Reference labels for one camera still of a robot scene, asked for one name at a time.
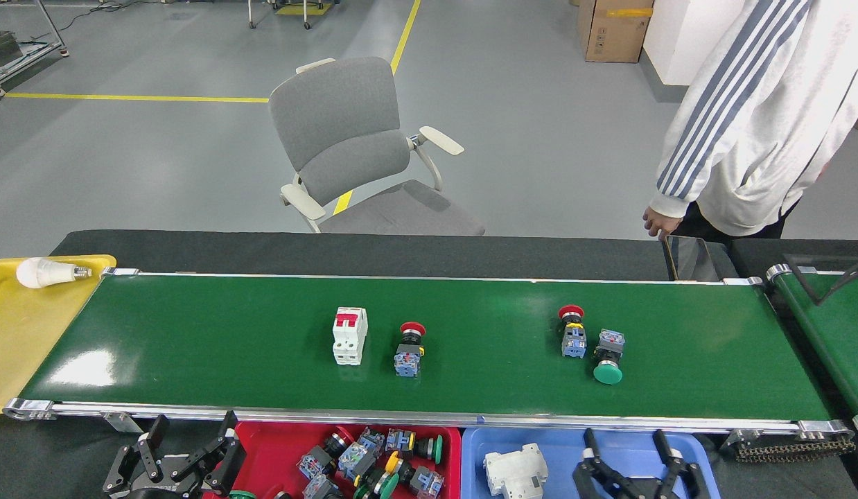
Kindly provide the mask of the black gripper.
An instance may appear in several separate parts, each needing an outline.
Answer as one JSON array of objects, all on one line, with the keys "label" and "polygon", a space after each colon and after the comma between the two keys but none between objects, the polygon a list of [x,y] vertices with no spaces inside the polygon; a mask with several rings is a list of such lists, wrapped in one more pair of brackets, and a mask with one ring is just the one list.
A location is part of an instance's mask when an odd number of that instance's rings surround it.
[{"label": "black gripper", "polygon": [[158,416],[134,445],[116,452],[103,493],[121,498],[201,498],[205,485],[216,496],[228,496],[247,455],[235,431],[237,423],[235,411],[227,411],[218,436],[176,464],[170,478],[164,477],[155,457],[169,426],[166,416]]}]

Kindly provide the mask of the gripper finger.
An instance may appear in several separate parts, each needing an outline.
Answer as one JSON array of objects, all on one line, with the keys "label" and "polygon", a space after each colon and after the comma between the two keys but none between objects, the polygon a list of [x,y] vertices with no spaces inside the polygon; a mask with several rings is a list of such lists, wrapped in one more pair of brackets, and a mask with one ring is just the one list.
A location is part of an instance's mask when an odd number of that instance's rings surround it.
[{"label": "gripper finger", "polygon": [[620,474],[602,460],[593,429],[587,428],[584,431],[584,444],[582,461],[572,473],[581,498],[602,498],[596,490],[596,485],[600,485],[604,493],[613,498],[645,498],[635,481]]},{"label": "gripper finger", "polygon": [[703,498],[703,474],[696,462],[686,462],[669,444],[663,430],[656,431],[656,449],[666,466],[663,479],[658,480],[657,498],[679,498],[673,492],[678,479],[682,480],[687,498]]}]

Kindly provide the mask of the person's right hand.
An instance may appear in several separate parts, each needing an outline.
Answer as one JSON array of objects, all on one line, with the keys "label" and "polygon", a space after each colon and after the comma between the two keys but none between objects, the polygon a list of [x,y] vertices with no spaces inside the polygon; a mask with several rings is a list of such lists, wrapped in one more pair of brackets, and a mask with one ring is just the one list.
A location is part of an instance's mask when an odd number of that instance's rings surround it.
[{"label": "person's right hand", "polygon": [[648,236],[665,240],[681,225],[683,218],[667,217],[648,206],[642,215],[642,221]]}]

